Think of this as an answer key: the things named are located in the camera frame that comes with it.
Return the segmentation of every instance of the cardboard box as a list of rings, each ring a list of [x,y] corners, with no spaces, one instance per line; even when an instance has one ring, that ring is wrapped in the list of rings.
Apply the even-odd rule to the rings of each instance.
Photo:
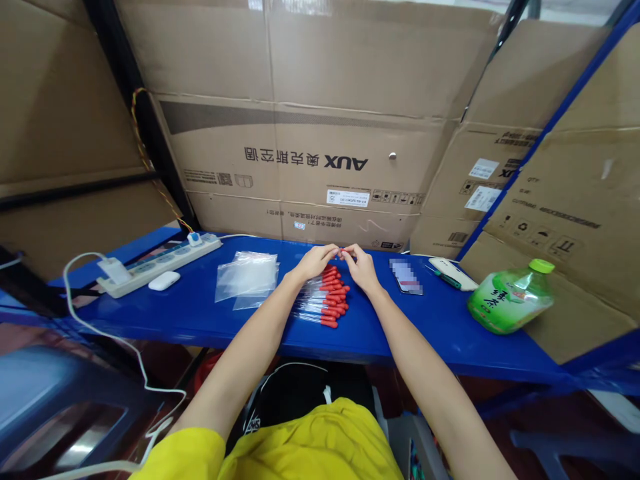
[[[205,230],[242,233],[308,243],[337,243],[401,251],[418,214],[403,215],[305,203],[190,193]]]
[[[608,32],[538,20],[518,24],[488,64],[444,154],[412,250],[441,254],[429,228],[433,217],[482,220]]]
[[[369,0],[118,0],[156,93],[460,118],[494,12]]]
[[[577,285],[640,311],[640,131],[550,133],[485,227]]]
[[[480,283],[491,272],[523,268],[530,261],[530,255],[482,232],[460,266]],[[560,272],[549,275],[549,285],[554,298],[552,308],[523,329],[558,364],[638,328],[632,316],[578,287]]]
[[[638,327],[639,41],[635,25],[524,166],[462,263],[482,274],[490,249],[493,271],[500,256],[556,265],[559,303],[527,331],[559,363]]]
[[[454,126],[268,102],[156,98],[188,191],[406,215],[419,213]]]
[[[203,225],[395,250],[501,22],[478,9],[364,0],[118,8]],[[268,211],[345,221],[302,230]]]
[[[465,120],[543,129],[610,31],[522,20],[487,65]]]
[[[455,260],[478,223],[422,214],[411,235],[411,252]]]
[[[464,122],[456,130],[422,210],[428,217],[480,221],[540,130]]]
[[[1,198],[145,171],[80,0],[1,2],[0,42]],[[108,253],[172,218],[154,186],[141,183],[4,211],[0,244],[24,252],[48,281],[74,256]]]

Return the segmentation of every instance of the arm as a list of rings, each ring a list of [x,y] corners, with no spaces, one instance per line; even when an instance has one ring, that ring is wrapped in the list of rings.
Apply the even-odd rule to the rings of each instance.
[[[338,253],[314,247],[244,324],[170,433],[190,427],[215,430],[226,441],[247,398],[275,356],[293,302],[304,282]]]
[[[371,256],[358,245],[345,250],[342,258],[371,300],[395,364],[442,445],[453,476],[515,479],[458,380],[378,282]]]

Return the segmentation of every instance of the green tea bottle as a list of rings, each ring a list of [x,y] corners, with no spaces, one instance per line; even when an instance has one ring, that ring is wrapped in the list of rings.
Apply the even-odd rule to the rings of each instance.
[[[490,273],[467,302],[471,315],[498,335],[515,332],[553,305],[547,274],[554,268],[534,259],[529,268]]]

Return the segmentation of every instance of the white label sticker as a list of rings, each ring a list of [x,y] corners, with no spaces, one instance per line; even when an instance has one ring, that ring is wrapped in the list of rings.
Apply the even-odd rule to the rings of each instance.
[[[495,202],[502,190],[492,189],[489,187],[478,187],[465,205],[465,208],[471,210],[489,211],[493,202]]]
[[[494,162],[493,160],[478,159],[469,172],[469,176],[487,180],[496,168],[498,168],[498,165],[500,165],[500,163]]]
[[[327,190],[327,203],[365,208],[369,204],[370,193]]]

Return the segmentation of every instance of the green bottle cap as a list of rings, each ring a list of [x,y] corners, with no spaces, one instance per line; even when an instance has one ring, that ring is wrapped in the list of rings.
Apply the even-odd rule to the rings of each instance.
[[[546,260],[533,259],[529,264],[529,268],[540,273],[551,273],[555,268],[555,265]]]

